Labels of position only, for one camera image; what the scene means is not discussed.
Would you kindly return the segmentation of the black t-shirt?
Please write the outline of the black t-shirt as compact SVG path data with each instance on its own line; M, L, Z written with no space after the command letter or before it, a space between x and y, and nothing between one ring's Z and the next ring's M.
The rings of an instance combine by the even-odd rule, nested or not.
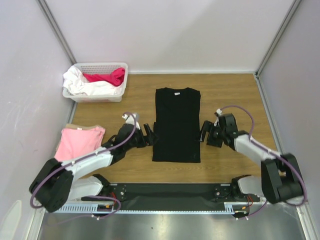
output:
M158 141L152 161L200 163L200 91L193 88L159 88L155 92L156 120L153 124Z

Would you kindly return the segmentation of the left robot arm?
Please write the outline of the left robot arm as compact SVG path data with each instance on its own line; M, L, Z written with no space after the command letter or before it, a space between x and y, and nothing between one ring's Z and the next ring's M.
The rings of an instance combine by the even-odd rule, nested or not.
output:
M125 123L117 134L91 153L64 162L55 158L47 160L29 187L30 206L53 213L67 201L77 198L107 199L110 195L108 185L98 177L82 177L114 165L133 148L155 145L158 136L147 123L143 127L144 130L138 124Z

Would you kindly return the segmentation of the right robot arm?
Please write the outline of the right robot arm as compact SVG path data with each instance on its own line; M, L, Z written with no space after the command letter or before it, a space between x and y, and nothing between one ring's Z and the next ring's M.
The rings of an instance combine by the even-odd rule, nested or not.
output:
M239 130L233 114L222 114L215 122L204 121L199 141L213 147L226 145L260 166L262 195L271 204L303 197L306 190L296 157L281 154L256 141L247 131Z

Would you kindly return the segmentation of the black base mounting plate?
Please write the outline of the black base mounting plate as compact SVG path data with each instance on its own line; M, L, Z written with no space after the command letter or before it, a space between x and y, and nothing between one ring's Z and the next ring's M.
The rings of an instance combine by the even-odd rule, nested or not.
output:
M230 183L111 183L102 195L118 199L123 211L223 211L224 203L260 201Z

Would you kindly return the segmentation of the folded pink t-shirt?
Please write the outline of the folded pink t-shirt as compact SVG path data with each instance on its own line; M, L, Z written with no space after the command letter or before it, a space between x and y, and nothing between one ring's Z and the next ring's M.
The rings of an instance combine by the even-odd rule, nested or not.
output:
M95 151L102 145L105 132L106 130L102 126L100 129L92 130L63 128L54 158L63 162Z

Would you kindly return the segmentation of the magenta t-shirt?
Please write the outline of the magenta t-shirt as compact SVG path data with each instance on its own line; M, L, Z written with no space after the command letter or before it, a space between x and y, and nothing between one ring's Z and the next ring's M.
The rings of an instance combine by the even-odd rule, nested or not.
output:
M115 87L119 87L125 79L125 69L123 67L117 68L110 74L87 74L83 73L83 76L90 82L107 82Z

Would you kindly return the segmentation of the folded beige t-shirt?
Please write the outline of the folded beige t-shirt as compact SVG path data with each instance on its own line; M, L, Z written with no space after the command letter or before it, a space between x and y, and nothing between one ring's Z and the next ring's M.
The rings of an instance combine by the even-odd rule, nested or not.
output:
M65 128L66 128L66 129L72 129L72 130L88 131L88 130L93 130L93 129L100 129L101 126L99 126L99 125L81 126L81 125L76 125L76 124L67 123L67 124L65 125Z

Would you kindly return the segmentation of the white plastic laundry basket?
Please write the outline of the white plastic laundry basket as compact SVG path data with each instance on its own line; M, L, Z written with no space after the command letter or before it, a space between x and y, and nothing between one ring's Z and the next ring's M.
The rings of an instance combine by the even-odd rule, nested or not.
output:
M127 78L128 78L128 65L124 62L98 62L98 63L76 63L72 65L78 68L85 74L111 74L118 68L125 69L124 81L121 84L122 90L116 95L72 95L66 88L63 87L62 95L67 99L71 99L77 103L92 103L92 102L120 102L125 93Z

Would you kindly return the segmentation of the white t-shirt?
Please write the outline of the white t-shirt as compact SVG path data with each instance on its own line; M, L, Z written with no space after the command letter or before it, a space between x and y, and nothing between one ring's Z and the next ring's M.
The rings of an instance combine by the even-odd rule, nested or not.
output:
M122 91L122 85L114 86L107 81L89 82L84 74L75 66L71 66L63 74L63 78L63 87L75 96L113 96Z

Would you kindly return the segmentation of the aluminium frame rail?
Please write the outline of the aluminium frame rail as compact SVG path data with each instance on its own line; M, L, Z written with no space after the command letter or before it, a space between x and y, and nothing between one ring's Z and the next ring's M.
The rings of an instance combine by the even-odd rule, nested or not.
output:
M193 198L203 199L233 199L243 201L252 196L265 197L271 204L280 202L289 203L291 199L302 197L302 203L307 200L306 192L299 182L286 183L281 186L266 186L266 192L262 189L244 189L243 179L234 179L228 184L185 184L185 183L137 183L130 190L126 186L109 183L105 179L96 176L80 179L75 182L57 181L42 182L30 187L32 195L49 212L55 212L67 201L82 199L91 201L93 198L116 196L117 200L123 202L134 199L137 196L152 198Z

